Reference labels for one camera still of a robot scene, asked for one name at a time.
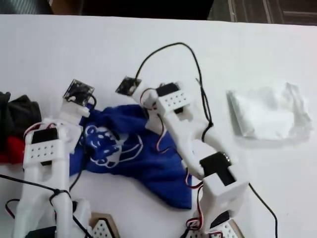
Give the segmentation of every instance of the black wire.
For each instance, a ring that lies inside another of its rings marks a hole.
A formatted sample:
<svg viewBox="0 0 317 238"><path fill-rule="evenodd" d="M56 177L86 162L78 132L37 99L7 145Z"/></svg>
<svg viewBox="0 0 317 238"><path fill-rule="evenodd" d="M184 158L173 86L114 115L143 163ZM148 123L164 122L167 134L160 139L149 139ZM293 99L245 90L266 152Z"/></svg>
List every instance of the black wire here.
<svg viewBox="0 0 317 238"><path fill-rule="evenodd" d="M263 199L260 197L260 195L255 191L255 189L253 188L253 186L249 183L249 187L252 190L252 192L258 197L258 199L261 201L261 203L267 208L267 210L272 214L272 216L275 219L275 238L278 238L278 234L277 234L277 217L274 214L274 212L272 211L272 209L270 209L270 207L263 201Z"/></svg>
<svg viewBox="0 0 317 238"><path fill-rule="evenodd" d="M84 145L83 145L83 150L84 150L83 162L82 162L80 171L79 171L76 179L74 180L74 182L69 187L69 191L71 191L73 189L73 187L75 186L75 184L78 182L82 172L85 170L85 167L87 165L87 160L86 160L86 156L87 156L86 155L87 154L87 151L86 151L86 124L85 123L83 125L83 141L84 141Z"/></svg>
<svg viewBox="0 0 317 238"><path fill-rule="evenodd" d="M150 53L142 62L142 64L140 65L136 75L135 75L135 80L139 77L139 74L141 72L141 69L143 67L143 65L145 64L145 62L151 57L153 56L154 54L156 54L157 52L161 51L161 50L164 50L168 47L171 47L171 46L176 46L176 45L182 45L182 46L185 46L187 49L189 49L189 51L192 53L192 56L195 60L195 64L196 64L196 67L197 67L197 70L198 70L198 74L199 74L199 85L200 85L200 90L201 90L201 97L202 97L202 101L203 101L203 108L204 108L204 113L205 113L205 117L208 121L208 126L207 128L204 130L203 134L202 134L202 141L204 142L205 141L205 134L207 133L207 131L213 126L213 122L212 122L212 118L211 118L211 112L210 112L210 108L209 108L209 103L208 103L208 99L207 99L207 96L205 94L205 91L204 91L204 88L203 88L203 78L202 78L202 73L201 73L201 70L200 70L200 67L199 67L199 64L198 64L198 61L197 61L197 58L196 58L196 55L194 53L194 51L192 50L192 48L190 48L188 45L186 45L185 43L183 42L176 42L176 43L173 43L173 44L169 44L169 45L166 45L166 46L163 46L159 49L157 49L156 51L153 51L152 53Z"/></svg>
<svg viewBox="0 0 317 238"><path fill-rule="evenodd" d="M57 188L52 188L52 187L47 187L45 185L42 185L42 184L38 184L38 183L35 183L35 182L29 182L29 181L25 181L25 180L21 180L21 179L18 179L18 178L13 178L13 177L10 177L10 176L6 176L6 175L1 175L0 174L0 178L2 179L7 179L7 180L11 180L11 181L14 181L14 182L20 182L20 183L25 183L25 184L28 184L28 185L32 185L32 186L37 186L37 187L41 187L41 188L44 188L44 189L47 189L47 190L50 190L52 191L54 194L50 197L50 203L52 205L52 199L54 197L56 197L57 195L61 194L61 193L67 193L70 197L70 194L67 190L60 190L60 189L57 189ZM76 217L73 215L73 220L74 222L79 226L79 228L86 234L86 236L88 238L93 238L89 233L88 231L83 227L83 225L76 219Z"/></svg>
<svg viewBox="0 0 317 238"><path fill-rule="evenodd" d="M13 218L13 219L15 219L15 215L14 215L14 213L11 211L11 209L9 208L9 203L10 202L18 202L18 201L20 201L20 199L16 199L16 198L14 198L14 199L11 199L11 200L9 200L9 201L7 201L6 203L5 203L5 209L6 209L6 211L9 213L9 215Z"/></svg>
<svg viewBox="0 0 317 238"><path fill-rule="evenodd" d="M186 227L186 230L184 231L184 233L180 236L180 238L186 238L186 236L189 233L189 227Z"/></svg>
<svg viewBox="0 0 317 238"><path fill-rule="evenodd" d="M71 98L72 96L75 96L77 93L83 93L83 92L74 92L72 95L69 95L66 100L68 100L69 98ZM94 99L94 104L93 106L91 107L90 111L95 109L96 105L97 105L97 99L94 95L92 94L88 94L90 97L92 97ZM80 171L76 177L76 179L74 180L74 182L71 184L71 186L69 187L69 191L71 191L73 189L73 187L75 186L75 184L78 182L82 172L85 170L85 167L87 165L87 162L88 162L88 159L86 159L86 156L87 156L87 149L86 149L86 122L84 121L84 124L83 124L83 132L82 132L82 135L83 135L83 141L84 141L84 145L83 145L83 150L84 150L84 158L83 158L83 162L82 162L82 165L81 165L81 168L80 168Z"/></svg>

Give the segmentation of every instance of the cable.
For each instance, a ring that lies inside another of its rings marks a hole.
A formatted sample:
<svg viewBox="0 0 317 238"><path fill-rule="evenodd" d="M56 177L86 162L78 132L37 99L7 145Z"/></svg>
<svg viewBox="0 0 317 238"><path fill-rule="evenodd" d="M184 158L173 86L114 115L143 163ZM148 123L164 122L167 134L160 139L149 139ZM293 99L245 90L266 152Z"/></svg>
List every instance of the cable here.
<svg viewBox="0 0 317 238"><path fill-rule="evenodd" d="M4 206L5 210L8 212L8 214L9 214L13 219L15 219L15 215L14 215L14 213L11 211L11 209L9 208L8 204L9 204L10 202L18 202L18 201L20 201L20 199L16 199L16 198L11 199L11 200L7 201L6 204L5 204L5 206Z"/></svg>
<svg viewBox="0 0 317 238"><path fill-rule="evenodd" d="M214 236L220 235L220 238L223 238L223 233L222 232L210 232L208 234L209 234L210 238L212 238L212 235L214 235Z"/></svg>
<svg viewBox="0 0 317 238"><path fill-rule="evenodd" d="M21 179L18 179L18 178L13 178L13 177L10 177L10 176L6 176L6 175L1 175L0 174L0 178L2 179L7 179L7 180L10 180L10 181L14 181L14 182L20 182L20 183L24 183L24 184L28 184L28 185L32 185L32 186L37 186L37 187L41 187L41 188L44 188L44 189L47 189L47 190L50 190L53 192L53 195L50 197L50 204L52 205L52 199L54 197L56 197L57 195L61 194L61 193L67 193L68 196L70 197L70 194L67 190L60 190L60 189L57 189L57 188L52 188L52 187L48 187L48 186L45 186L45 185L42 185L42 184L39 184L39 183L35 183L35 182L29 182L29 181L25 181L25 180L21 180ZM76 219L76 217L73 215L73 220L74 222L79 226L79 228L85 233L85 235L88 237L88 238L93 238L89 232L82 226L82 224L80 224L80 222Z"/></svg>
<svg viewBox="0 0 317 238"><path fill-rule="evenodd" d="M44 124L43 122L37 122L37 123L31 125L31 126L30 126L29 128L27 128L27 129L25 130L25 132L23 133L23 138L25 138L25 136L26 136L27 133L29 133L29 132L32 131L32 130L35 130L38 126L41 126L41 125L43 125L43 124Z"/></svg>
<svg viewBox="0 0 317 238"><path fill-rule="evenodd" d="M164 127L164 123L163 120L161 118L161 116L158 114L158 118L160 120L161 126L162 126L162 131L159 135L158 141L155 143L155 149L157 152L159 152L160 154L165 153L167 150L169 150L170 148L172 148L172 146L168 146L167 148L163 149L163 150L159 150L159 144L162 141L163 137L164 137L164 132L165 132L165 127Z"/></svg>
<svg viewBox="0 0 317 238"><path fill-rule="evenodd" d="M190 48L188 45L186 45L185 43L183 42L176 42L176 43L173 43L173 44L169 44L169 45L166 45L166 46L163 46L159 49L157 49L156 51L153 51L152 53L150 53L144 60L143 62L141 63L136 75L135 75L135 80L137 80L137 78L139 77L139 74L141 72L141 69L143 67L143 65L145 64L145 62L153 55L155 55L157 52L161 51L161 50L164 50L168 47L171 47L171 46L176 46L176 45L182 45L182 46L185 46L187 49L189 49L189 51L192 53L192 56L194 58L194 61L195 61L195 64L196 64L196 67L197 67L197 70L198 70L198 74L199 74L199 85L200 85L200 88L201 88L201 97L202 97L202 102L203 102L203 108L204 108L204 113L205 113L205 117L208 121L208 126L206 127L206 129L204 130L203 134L202 134L202 141L204 142L205 141L205 134L207 133L207 131L213 126L213 122L212 122L212 118L211 118L211 111L210 111L210 108L209 108L209 103L208 103L208 99L207 99L207 96L205 94L205 91L204 91L204 88L203 88L203 78L202 78L202 73L201 73L201 70L200 70L200 67L199 67L199 64L198 64L198 61L197 61L197 58L196 58L196 55L194 53L194 51L192 50L192 48Z"/></svg>
<svg viewBox="0 0 317 238"><path fill-rule="evenodd" d="M78 182L78 180L79 180L79 178L81 176L81 173L83 172L83 170L85 169L86 164L87 164L87 161L86 161L86 154L87 154L87 151L86 151L86 123L84 123L84 125L83 125L83 140L84 140L84 145L83 145L83 150L84 150L83 163L81 165L80 171L79 171L76 179L74 180L74 182L69 187L69 191L71 191L73 189L73 187L75 186L75 184Z"/></svg>
<svg viewBox="0 0 317 238"><path fill-rule="evenodd" d="M197 191L198 217L191 218L191 219L187 220L187 222L186 222L186 227L189 228L192 231L200 230L203 227L203 224L204 224L204 214L202 212L202 209L200 207L200 202L199 202L199 193L200 193L202 188L203 188L203 185L201 185L198 188L198 191Z"/></svg>
<svg viewBox="0 0 317 238"><path fill-rule="evenodd" d="M72 95L69 95L66 100L69 100L69 98L71 98L72 96L76 95L76 93L73 93ZM94 104L93 106L90 108L90 111L95 109L96 105L97 105L97 99L94 95L92 95L91 93L89 93L89 96L92 97L94 99ZM86 149L86 122L84 121L83 123L83 132L82 132L82 135L83 135L83 140L84 140L84 145L83 145L83 150L84 150L84 158L83 158L83 163L81 165L81 168L80 168L80 171L76 177L76 179L74 180L74 182L71 184L71 186L69 187L69 191L71 191L73 189L73 187L75 186L75 184L78 182L82 172L85 170L85 167L87 165L87 162L88 162L88 159L86 159L86 155L87 155L87 149Z"/></svg>
<svg viewBox="0 0 317 238"><path fill-rule="evenodd" d="M196 188L199 188L200 186L203 185L203 182L200 182L200 183L198 183L197 185L193 185L193 186L189 185L189 183L188 183L188 176L189 176L189 172L188 172L188 168L186 168L185 183L186 183L186 185L187 185L189 188L191 188L191 189L196 189Z"/></svg>
<svg viewBox="0 0 317 238"><path fill-rule="evenodd" d="M272 214L272 216L275 219L275 238L278 238L278 233L277 233L277 217L274 214L274 212L272 211L272 209L270 209L270 207L264 202L264 200L260 197L260 195L255 191L255 189L253 188L253 186L249 183L249 187L252 190L252 192L256 195L256 197L258 197L258 199L261 201L261 203L267 208L267 210Z"/></svg>
<svg viewBox="0 0 317 238"><path fill-rule="evenodd" d="M141 96L140 96L140 105L141 105L141 106L143 106L142 98L143 98L143 96L144 96L144 93L147 92L147 91L149 91L149 90L156 90L156 89L155 89L155 88L147 88L146 90L144 90L144 91L142 92L142 94L141 94Z"/></svg>

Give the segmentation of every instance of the black fabric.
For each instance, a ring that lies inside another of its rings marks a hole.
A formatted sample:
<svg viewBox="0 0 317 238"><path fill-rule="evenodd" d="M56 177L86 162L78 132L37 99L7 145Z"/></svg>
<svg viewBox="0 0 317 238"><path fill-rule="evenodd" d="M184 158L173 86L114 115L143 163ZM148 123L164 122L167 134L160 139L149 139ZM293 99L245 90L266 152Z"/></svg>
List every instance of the black fabric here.
<svg viewBox="0 0 317 238"><path fill-rule="evenodd" d="M26 95L8 102L10 96L10 93L0 92L0 149L5 147L8 136L23 139L23 133L28 127L42 121L37 102L31 102Z"/></svg>

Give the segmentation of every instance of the small square module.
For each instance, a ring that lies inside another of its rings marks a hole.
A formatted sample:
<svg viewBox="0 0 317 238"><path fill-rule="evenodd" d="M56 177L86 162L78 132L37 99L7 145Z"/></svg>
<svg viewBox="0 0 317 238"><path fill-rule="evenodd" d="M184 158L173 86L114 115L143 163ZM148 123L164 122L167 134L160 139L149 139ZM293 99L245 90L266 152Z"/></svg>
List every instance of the small square module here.
<svg viewBox="0 0 317 238"><path fill-rule="evenodd" d="M85 107L95 88L74 79L63 98Z"/></svg>
<svg viewBox="0 0 317 238"><path fill-rule="evenodd" d="M140 83L141 79L125 77L115 92L131 97Z"/></svg>

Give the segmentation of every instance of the white surface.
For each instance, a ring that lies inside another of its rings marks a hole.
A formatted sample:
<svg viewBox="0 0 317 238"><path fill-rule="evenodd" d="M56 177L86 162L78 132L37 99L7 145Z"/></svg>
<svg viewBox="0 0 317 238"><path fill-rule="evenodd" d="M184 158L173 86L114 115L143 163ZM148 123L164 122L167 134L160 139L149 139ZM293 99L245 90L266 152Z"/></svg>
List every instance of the white surface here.
<svg viewBox="0 0 317 238"><path fill-rule="evenodd" d="M215 126L236 150L255 189L279 218L279 237L314 237L317 210L316 140L297 144L243 139L225 92L277 81L297 84L317 117L317 28L287 25L148 20L75 16L0 16L1 90L12 99L26 93L40 103L43 116L56 114L73 78L96 88L97 108L132 103L116 95L124 76L134 76L155 49L183 41L195 51ZM197 70L190 53L175 47L155 55L140 74L149 86L183 81L199 96ZM22 177L21 169L1 167ZM19 197L21 185L0 182L0 204ZM84 172L72 191L86 197L92 211L111 213L121 237L179 237L192 211L164 205L130 178ZM1 237L13 220L0 209ZM247 238L270 238L274 220L248 192L237 224Z"/></svg>
<svg viewBox="0 0 317 238"><path fill-rule="evenodd" d="M283 83L228 96L245 137L263 140L297 139L309 136L312 120L297 85Z"/></svg>

